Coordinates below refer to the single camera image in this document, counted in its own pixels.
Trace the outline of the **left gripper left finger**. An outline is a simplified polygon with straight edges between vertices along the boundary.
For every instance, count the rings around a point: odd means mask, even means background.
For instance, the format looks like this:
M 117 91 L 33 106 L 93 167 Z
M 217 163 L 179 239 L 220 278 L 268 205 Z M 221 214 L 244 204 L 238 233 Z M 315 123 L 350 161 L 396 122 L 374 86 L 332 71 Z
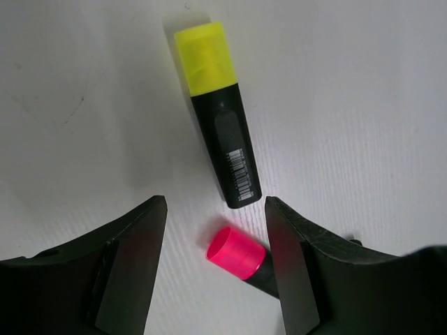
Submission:
M 1 262 L 2 334 L 143 334 L 166 226 L 156 195 L 31 258 Z

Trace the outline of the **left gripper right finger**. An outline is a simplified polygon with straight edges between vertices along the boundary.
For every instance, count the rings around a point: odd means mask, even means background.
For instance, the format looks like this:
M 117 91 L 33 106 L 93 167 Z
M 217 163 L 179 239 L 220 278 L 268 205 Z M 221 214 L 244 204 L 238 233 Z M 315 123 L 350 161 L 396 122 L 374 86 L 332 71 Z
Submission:
M 445 334 L 446 247 L 356 244 L 276 197 L 265 216 L 287 334 Z

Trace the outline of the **yellow cap highlighter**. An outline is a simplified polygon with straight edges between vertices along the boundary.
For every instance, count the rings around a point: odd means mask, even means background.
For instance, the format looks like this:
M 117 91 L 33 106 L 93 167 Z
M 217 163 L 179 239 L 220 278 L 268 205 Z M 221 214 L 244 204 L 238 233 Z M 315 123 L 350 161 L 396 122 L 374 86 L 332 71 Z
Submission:
M 262 197 L 256 159 L 224 28 L 210 22 L 174 35 L 191 102 L 223 198 L 239 209 Z

